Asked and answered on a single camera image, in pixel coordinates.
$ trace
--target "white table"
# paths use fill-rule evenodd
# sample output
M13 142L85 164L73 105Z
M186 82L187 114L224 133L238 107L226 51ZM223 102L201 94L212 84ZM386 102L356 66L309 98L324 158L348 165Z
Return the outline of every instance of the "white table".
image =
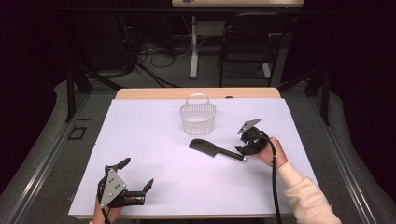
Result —
M302 7L304 0L194 0L190 3L183 2L183 0L172 0L174 7ZM222 35L222 28L224 22L202 22L199 24L195 16L192 16L191 23L191 38L192 38L192 55L190 78L197 78L198 69L198 35ZM264 74L269 72L268 65L264 68Z
M193 92L206 93L217 107L211 133L195 136L182 130L179 109ZM230 95L239 98L223 98ZM288 106L274 88L121 90L108 110L69 215L91 218L105 165L131 158L118 171L127 189L141 190L151 178L154 184L145 205L124 207L121 218L274 216L270 167L257 158L241 162L189 148L192 139L203 138L237 153L234 146L243 144L237 131L252 119L262 119L256 127L280 139L294 166L318 184ZM280 212L291 214L282 181L277 186Z

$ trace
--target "white basket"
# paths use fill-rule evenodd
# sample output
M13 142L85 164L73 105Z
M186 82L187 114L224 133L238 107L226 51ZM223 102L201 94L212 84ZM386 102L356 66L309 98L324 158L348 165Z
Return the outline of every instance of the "white basket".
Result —
M204 104L191 104L189 100L195 96L204 96ZM180 116L183 129L190 134L210 133L215 126L216 107L209 103L209 98L202 93L194 93L186 100L186 104L180 108Z

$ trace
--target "knife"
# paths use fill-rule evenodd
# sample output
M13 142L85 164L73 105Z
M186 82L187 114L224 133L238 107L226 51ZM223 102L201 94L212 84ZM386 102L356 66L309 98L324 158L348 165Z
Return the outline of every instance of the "knife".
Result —
M209 156L212 156L212 157L215 157L215 155L217 153L221 153L223 155L232 157L232 158L237 159L239 161L246 161L247 160L245 156L233 153L233 152L231 152L229 150L226 150L226 149L223 149L221 147L217 147L213 143L210 143L210 142L208 142L208 141L206 141L204 139L199 139L199 138L192 139L192 141L190 142L189 148L198 150L200 152L204 152L205 154L207 154Z

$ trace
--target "desk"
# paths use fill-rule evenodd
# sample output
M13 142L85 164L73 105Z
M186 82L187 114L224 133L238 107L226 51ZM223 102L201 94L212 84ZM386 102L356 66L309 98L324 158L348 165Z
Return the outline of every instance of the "desk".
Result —
M172 0L172 6L174 7L302 7L304 0L194 0L190 3L185 3L183 0ZM215 22L210 26L210 30L214 33L213 35L222 35L223 22ZM195 16L192 16L191 23L191 37L192 37L192 56L191 56L191 68L190 78L197 78L198 69L198 48L197 39L199 35L197 31L197 20Z
M181 128L179 109L189 95L202 92L217 107L215 129L189 135ZM222 155L214 158L188 148L203 138L236 152L243 144L237 131L243 122L282 141L288 158L318 184L286 102L275 88L191 88L120 90L113 100L69 211L91 218L97 182L105 165L130 157L120 177L128 190L141 190L154 178L143 206L125 207L121 218L272 217L272 169L257 158L247 162ZM277 181L281 214L291 214L282 181Z

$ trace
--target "white sleeve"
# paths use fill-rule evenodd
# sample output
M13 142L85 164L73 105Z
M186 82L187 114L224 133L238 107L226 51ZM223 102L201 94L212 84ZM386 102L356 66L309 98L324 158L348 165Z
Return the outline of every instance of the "white sleeve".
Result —
M303 177L289 161L279 167L277 173L287 187L285 195L297 223L341 223L332 212L323 192L309 177Z

